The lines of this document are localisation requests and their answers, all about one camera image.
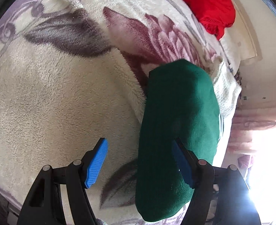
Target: blue gripper pad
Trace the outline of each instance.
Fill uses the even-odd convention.
[[[190,164],[188,163],[184,153],[175,140],[172,141],[171,150],[179,171],[182,174],[184,182],[193,189],[195,187],[195,181],[193,181],[192,178],[192,170]]]
[[[87,189],[89,189],[96,182],[98,174],[106,158],[107,151],[108,142],[106,139],[103,139],[103,142],[100,144],[98,150],[96,150],[96,153],[87,169],[87,178],[85,181]]]

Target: pink curtain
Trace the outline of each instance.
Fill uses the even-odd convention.
[[[254,155],[260,148],[254,134],[271,128],[276,128],[276,108],[236,110],[227,152]]]

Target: red cloth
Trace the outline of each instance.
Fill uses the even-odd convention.
[[[224,35],[224,28],[233,25],[236,11],[231,0],[184,0],[206,30],[217,37]]]

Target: green cloth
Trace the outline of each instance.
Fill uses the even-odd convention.
[[[149,74],[135,198],[145,221],[169,218],[191,200],[193,190],[184,183],[171,152],[176,137],[199,159],[212,163],[219,139],[219,106],[209,75],[186,60]]]

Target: bed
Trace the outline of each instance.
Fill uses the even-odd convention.
[[[0,193],[20,209],[45,164],[65,166],[106,137],[92,209],[108,224],[147,223],[133,177],[148,73],[180,58],[211,76],[224,118],[219,167],[241,87],[182,0],[16,0],[0,19]],[[62,199],[73,224],[64,188]],[[156,224],[180,224],[187,207]]]

